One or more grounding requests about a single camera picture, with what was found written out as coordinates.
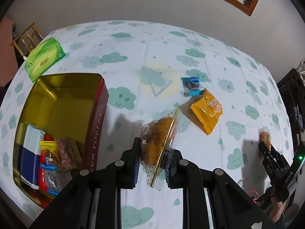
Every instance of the table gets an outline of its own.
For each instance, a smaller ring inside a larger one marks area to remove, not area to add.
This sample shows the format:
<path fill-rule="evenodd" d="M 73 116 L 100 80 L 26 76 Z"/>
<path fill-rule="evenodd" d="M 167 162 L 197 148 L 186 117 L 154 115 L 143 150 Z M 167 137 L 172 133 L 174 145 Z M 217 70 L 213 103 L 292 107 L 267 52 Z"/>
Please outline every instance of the table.
<path fill-rule="evenodd" d="M 131 147 L 144 123 L 180 106 L 184 112 L 176 149 L 202 169 L 224 169 L 245 191 L 259 194 L 270 185 L 258 158 L 258 128 L 271 132 L 276 150 L 292 163 L 289 119 L 269 71 L 230 45 L 179 27 L 134 21 L 101 21 L 51 32 L 66 56 L 44 75 L 100 73 L 109 89 L 98 169 Z M 199 76 L 220 101 L 223 115 L 207 136 L 184 97 L 181 77 Z M 32 219 L 41 208 L 14 184 L 13 143 L 25 100 L 32 88 L 24 64 L 0 108 L 0 186 Z M 161 191 L 146 184 L 143 167 L 134 190 L 122 190 L 122 228 L 181 228 L 182 190 Z"/>

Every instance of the metal bolt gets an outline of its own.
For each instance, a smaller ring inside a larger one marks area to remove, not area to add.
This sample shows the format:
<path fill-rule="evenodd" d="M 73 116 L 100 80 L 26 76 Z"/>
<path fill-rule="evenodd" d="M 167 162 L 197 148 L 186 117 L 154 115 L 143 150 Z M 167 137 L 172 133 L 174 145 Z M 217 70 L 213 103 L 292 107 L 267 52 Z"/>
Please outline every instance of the metal bolt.
<path fill-rule="evenodd" d="M 87 169 L 82 169 L 79 173 L 80 173 L 81 176 L 86 176 L 86 175 L 89 174 L 89 170 L 87 170 Z"/>
<path fill-rule="evenodd" d="M 180 163 L 181 165 L 183 165 L 183 166 L 187 166 L 187 165 L 189 164 L 189 162 L 188 162 L 186 159 L 181 159 L 181 160 L 179 161 L 179 163 Z"/>
<path fill-rule="evenodd" d="M 124 165 L 124 161 L 118 160 L 118 161 L 115 162 L 115 165 L 118 166 L 118 167 L 123 166 Z"/>
<path fill-rule="evenodd" d="M 222 169 L 216 169 L 215 174 L 218 176 L 222 176 L 224 174 L 224 171 Z"/>

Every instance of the pink cord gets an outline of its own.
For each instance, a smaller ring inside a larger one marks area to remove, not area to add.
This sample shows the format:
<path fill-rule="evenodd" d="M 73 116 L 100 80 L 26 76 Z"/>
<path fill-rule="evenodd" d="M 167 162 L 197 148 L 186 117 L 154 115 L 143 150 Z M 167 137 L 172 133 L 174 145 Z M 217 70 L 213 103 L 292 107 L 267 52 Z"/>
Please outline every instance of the pink cord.
<path fill-rule="evenodd" d="M 254 203 L 256 203 L 256 200 L 259 198 L 258 193 L 255 190 L 250 190 L 250 191 L 247 191 L 246 193 L 255 193 L 257 195 L 257 198 L 252 198 L 252 201 L 254 201 Z"/>

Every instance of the wall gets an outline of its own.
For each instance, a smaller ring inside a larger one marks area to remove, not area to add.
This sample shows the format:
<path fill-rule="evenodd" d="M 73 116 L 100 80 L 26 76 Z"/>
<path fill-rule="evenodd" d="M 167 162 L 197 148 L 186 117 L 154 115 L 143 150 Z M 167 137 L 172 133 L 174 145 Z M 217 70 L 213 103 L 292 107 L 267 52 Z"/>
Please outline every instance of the wall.
<path fill-rule="evenodd" d="M 223 0 L 16 0 L 7 16 L 43 35 L 99 20 L 171 24 L 226 42 L 263 63 L 278 82 L 305 57 L 305 24 L 289 0 L 259 0 L 251 17 Z"/>

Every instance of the chair backrest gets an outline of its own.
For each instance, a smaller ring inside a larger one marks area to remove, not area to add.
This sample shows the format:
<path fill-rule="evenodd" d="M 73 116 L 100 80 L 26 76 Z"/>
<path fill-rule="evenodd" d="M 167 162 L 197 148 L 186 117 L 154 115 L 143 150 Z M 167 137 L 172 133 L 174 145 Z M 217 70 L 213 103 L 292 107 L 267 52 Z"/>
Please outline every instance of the chair backrest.
<path fill-rule="evenodd" d="M 32 28 L 33 32 L 32 35 L 29 34 L 28 30 Z M 21 39 L 23 44 L 25 45 L 27 51 L 30 53 L 37 45 L 38 43 L 35 42 L 33 39 L 34 34 L 36 34 L 36 37 L 39 39 L 43 39 L 41 33 L 38 31 L 38 29 L 35 27 L 35 23 L 33 22 L 31 25 L 29 25 L 25 30 L 23 30 L 18 36 L 11 42 L 11 45 L 14 45 L 14 47 L 20 52 L 20 54 L 24 57 L 26 53 L 20 48 L 18 45 L 18 40 Z"/>

